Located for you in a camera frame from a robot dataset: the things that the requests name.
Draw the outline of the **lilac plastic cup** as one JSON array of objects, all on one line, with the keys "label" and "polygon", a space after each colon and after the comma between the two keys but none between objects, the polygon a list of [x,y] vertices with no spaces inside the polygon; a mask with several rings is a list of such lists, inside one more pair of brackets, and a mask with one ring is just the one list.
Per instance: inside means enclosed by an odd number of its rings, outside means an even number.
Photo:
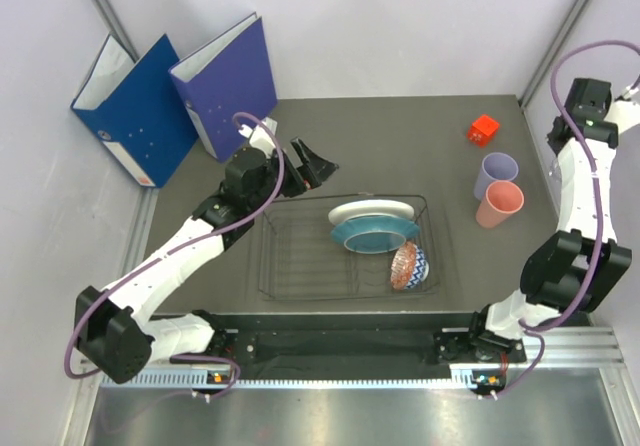
[{"label": "lilac plastic cup", "polygon": [[473,188],[474,197],[481,201],[490,184],[495,181],[514,181],[518,174],[519,165],[510,155],[503,152],[486,155]]}]

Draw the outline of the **pink plastic cup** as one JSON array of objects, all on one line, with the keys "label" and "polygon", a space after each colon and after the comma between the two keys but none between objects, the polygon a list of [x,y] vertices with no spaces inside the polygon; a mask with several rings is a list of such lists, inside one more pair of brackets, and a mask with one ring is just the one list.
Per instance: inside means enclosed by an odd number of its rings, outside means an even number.
[{"label": "pink plastic cup", "polygon": [[476,212],[476,221],[483,228],[491,229],[519,212],[524,206],[524,193],[510,181],[494,181],[482,198]]}]

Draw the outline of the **red patterned bowl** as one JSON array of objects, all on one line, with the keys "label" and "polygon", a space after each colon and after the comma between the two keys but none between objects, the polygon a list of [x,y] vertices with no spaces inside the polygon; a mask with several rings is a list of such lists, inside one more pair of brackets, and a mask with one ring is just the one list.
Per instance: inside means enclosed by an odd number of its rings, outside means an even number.
[{"label": "red patterned bowl", "polygon": [[417,264],[417,247],[406,242],[393,257],[391,263],[390,282],[394,290],[408,289],[413,285],[413,273]]}]

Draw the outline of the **clear drinking glass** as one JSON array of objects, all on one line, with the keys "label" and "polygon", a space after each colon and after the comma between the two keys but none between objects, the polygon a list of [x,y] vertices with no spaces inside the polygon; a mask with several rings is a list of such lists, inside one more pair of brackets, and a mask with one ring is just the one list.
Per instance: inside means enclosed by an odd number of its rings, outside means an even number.
[{"label": "clear drinking glass", "polygon": [[560,183],[562,181],[562,173],[561,173],[561,168],[559,165],[558,158],[554,158],[551,161],[549,170],[548,170],[548,177],[557,183]]}]

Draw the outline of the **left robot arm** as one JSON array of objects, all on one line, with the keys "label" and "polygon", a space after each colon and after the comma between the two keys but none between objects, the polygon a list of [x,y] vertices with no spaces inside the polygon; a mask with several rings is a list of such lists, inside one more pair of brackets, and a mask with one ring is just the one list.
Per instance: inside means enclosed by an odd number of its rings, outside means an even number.
[{"label": "left robot arm", "polygon": [[216,362],[227,340],[213,315],[194,311],[155,319],[158,307],[198,269],[230,249],[255,223],[268,200],[320,187],[338,165],[302,140],[291,142],[301,163],[279,154],[270,139],[251,140],[225,167],[225,176],[179,230],[145,261],[102,290],[89,286],[76,299],[77,351],[117,384],[148,364],[195,353]]}]

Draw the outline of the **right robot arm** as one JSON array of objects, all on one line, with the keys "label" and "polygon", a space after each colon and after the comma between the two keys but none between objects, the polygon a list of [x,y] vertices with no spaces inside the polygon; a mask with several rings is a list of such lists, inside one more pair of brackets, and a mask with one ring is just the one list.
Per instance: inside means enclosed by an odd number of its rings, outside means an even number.
[{"label": "right robot arm", "polygon": [[511,351],[527,329],[594,311],[629,269],[632,252],[618,244],[610,214],[610,173],[620,136],[639,124],[638,91],[615,97],[608,82],[573,81],[547,136],[561,175],[556,230],[525,263],[519,288],[473,315],[466,346],[474,359]]}]

